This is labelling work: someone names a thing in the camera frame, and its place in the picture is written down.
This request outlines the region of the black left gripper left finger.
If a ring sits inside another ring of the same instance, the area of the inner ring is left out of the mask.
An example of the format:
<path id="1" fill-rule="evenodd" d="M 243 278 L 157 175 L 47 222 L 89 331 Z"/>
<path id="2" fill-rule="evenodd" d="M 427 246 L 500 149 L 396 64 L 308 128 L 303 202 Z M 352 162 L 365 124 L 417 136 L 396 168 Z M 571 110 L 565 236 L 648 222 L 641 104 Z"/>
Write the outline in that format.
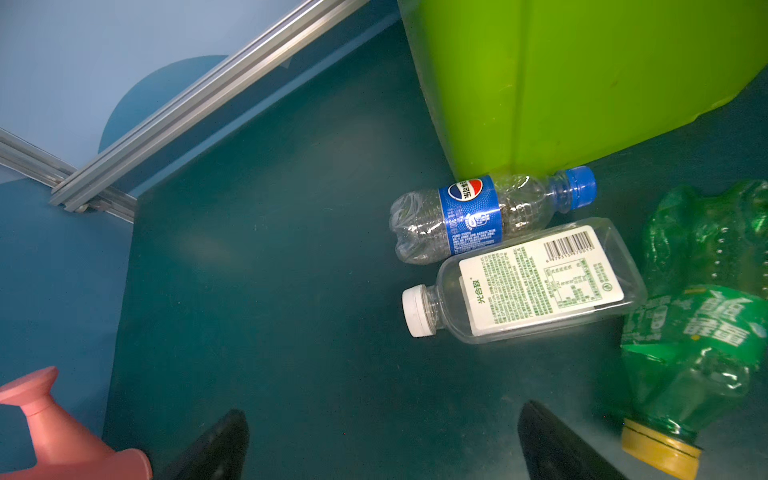
<path id="1" fill-rule="evenodd" d="M 238 480 L 248 447 L 249 426 L 245 413 L 231 409 L 155 478 Z"/>

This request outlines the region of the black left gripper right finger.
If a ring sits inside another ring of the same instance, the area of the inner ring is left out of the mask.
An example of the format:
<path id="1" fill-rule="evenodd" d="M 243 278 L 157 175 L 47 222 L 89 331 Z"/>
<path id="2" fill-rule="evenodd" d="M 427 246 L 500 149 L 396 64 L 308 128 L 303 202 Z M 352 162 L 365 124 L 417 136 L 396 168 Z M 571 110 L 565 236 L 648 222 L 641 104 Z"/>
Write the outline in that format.
<path id="1" fill-rule="evenodd" d="M 517 430 L 530 479 L 627 479 L 538 401 L 523 405 Z"/>

